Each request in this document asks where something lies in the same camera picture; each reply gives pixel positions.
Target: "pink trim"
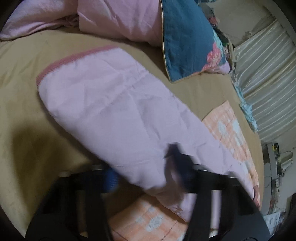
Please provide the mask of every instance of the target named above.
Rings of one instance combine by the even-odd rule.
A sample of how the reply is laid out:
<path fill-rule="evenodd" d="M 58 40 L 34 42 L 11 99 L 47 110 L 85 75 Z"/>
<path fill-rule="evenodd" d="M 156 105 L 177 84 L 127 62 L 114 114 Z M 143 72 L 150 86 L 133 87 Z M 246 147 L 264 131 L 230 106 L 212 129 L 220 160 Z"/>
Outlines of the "pink trim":
<path fill-rule="evenodd" d="M 84 56 L 87 56 L 87 55 L 90 55 L 90 54 L 93 54 L 93 53 L 96 53 L 96 52 L 106 51 L 106 50 L 110 50 L 110 49 L 113 49 L 113 48 L 118 48 L 118 47 L 114 46 L 114 45 L 107 45 L 107 46 L 104 46 L 104 47 L 98 47 L 98 48 L 90 49 L 90 50 L 83 51 L 83 52 L 80 52 L 80 53 L 72 54 L 72 55 L 69 55 L 69 56 L 67 56 L 65 58 L 62 58 L 62 59 L 58 60 L 58 61 L 55 61 L 52 64 L 50 64 L 49 66 L 47 66 L 43 71 L 41 71 L 41 73 L 36 78 L 36 84 L 38 86 L 40 84 L 41 80 L 48 73 L 50 73 L 51 71 L 54 71 L 55 69 L 59 68 L 61 65 L 68 64 L 68 63 L 70 63 L 72 61 L 75 61 L 77 59 L 83 58 Z"/>

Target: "pink pillowcase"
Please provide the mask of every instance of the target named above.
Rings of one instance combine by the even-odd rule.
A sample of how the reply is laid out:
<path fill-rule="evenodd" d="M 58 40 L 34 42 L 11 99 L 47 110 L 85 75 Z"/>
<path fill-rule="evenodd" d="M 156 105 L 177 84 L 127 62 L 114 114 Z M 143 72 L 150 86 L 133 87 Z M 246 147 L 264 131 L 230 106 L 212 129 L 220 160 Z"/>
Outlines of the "pink pillowcase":
<path fill-rule="evenodd" d="M 78 0 L 80 30 L 161 46 L 159 0 Z"/>
<path fill-rule="evenodd" d="M 78 25 L 77 5 L 78 0 L 24 0 L 4 25 L 0 39 L 11 40 L 45 28 Z"/>

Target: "bed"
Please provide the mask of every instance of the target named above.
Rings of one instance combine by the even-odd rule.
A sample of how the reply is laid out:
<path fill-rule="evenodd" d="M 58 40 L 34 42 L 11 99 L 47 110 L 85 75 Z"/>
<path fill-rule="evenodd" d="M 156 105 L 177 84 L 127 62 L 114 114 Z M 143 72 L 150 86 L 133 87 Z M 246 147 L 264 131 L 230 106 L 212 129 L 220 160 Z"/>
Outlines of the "bed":
<path fill-rule="evenodd" d="M 172 84 L 165 73 L 161 48 L 83 34 L 77 28 L 44 30 L 0 42 L 0 204 L 20 233 L 25 235 L 38 204 L 61 171 L 77 171 L 96 160 L 46 113 L 37 93 L 36 76 L 58 59 L 109 44 L 132 55 L 200 119 L 229 101 L 250 149 L 262 198 L 261 143 L 239 107 L 229 75 L 203 73 Z M 141 193 L 123 181 L 106 197 L 108 215 L 121 211 Z"/>

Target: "wall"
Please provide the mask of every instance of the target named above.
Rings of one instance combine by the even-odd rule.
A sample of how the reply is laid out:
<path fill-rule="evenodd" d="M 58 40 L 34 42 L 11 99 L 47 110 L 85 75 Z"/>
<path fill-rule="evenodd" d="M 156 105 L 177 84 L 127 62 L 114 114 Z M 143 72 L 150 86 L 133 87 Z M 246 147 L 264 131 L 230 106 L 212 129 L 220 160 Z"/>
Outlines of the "wall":
<path fill-rule="evenodd" d="M 220 19 L 219 29 L 235 46 L 250 37 L 249 31 L 258 32 L 268 26 L 262 22 L 270 17 L 270 12 L 255 0 L 218 0 L 208 5 L 214 8 L 216 17 Z"/>
<path fill-rule="evenodd" d="M 278 142 L 280 152 L 292 151 L 293 160 L 296 161 L 296 126 L 290 131 L 278 137 L 274 142 Z M 280 199 L 277 204 L 278 208 L 289 208 L 286 206 L 287 201 L 290 203 L 289 198 L 292 194 L 296 193 L 296 163 L 286 171 L 280 187 Z"/>

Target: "mattress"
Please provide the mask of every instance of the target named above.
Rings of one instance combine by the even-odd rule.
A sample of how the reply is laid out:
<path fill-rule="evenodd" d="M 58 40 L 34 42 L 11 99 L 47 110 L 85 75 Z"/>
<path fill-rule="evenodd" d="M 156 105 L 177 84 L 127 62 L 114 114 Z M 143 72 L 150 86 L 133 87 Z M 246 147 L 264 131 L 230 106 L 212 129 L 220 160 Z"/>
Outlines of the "mattress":
<path fill-rule="evenodd" d="M 200 74 L 171 84 L 162 51 L 147 44 L 82 34 L 75 28 L 45 30 L 11 42 L 0 42 L 0 204 L 25 235 L 40 201 L 61 171 L 77 171 L 96 161 L 46 113 L 36 76 L 50 63 L 91 48 L 113 44 L 132 55 L 200 119 L 229 101 L 249 146 L 263 198 L 263 155 L 259 136 L 250 129 L 228 75 Z M 127 207 L 141 190 L 124 181 L 107 195 L 108 215 Z"/>

